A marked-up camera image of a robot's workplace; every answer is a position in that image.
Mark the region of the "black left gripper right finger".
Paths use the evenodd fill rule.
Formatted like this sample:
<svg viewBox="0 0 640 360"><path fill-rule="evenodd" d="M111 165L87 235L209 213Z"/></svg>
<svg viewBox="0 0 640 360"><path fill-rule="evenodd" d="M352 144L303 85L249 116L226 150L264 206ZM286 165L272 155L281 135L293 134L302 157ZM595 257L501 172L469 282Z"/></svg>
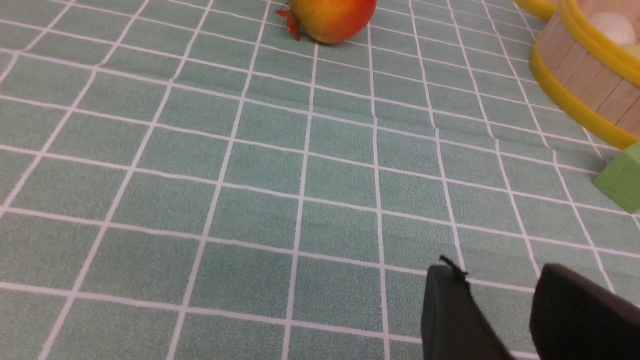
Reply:
<svg viewBox="0 0 640 360"><path fill-rule="evenodd" d="M637 360L637 305L559 263L542 267L529 330L542 360Z"/></svg>

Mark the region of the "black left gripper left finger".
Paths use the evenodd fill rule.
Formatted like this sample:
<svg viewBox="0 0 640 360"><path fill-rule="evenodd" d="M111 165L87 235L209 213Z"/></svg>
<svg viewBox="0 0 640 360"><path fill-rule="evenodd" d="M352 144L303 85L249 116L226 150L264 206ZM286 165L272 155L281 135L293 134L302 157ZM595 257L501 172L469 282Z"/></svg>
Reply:
<svg viewBox="0 0 640 360"><path fill-rule="evenodd" d="M423 292L425 360L513 360L475 302L468 273L445 255L430 265Z"/></svg>

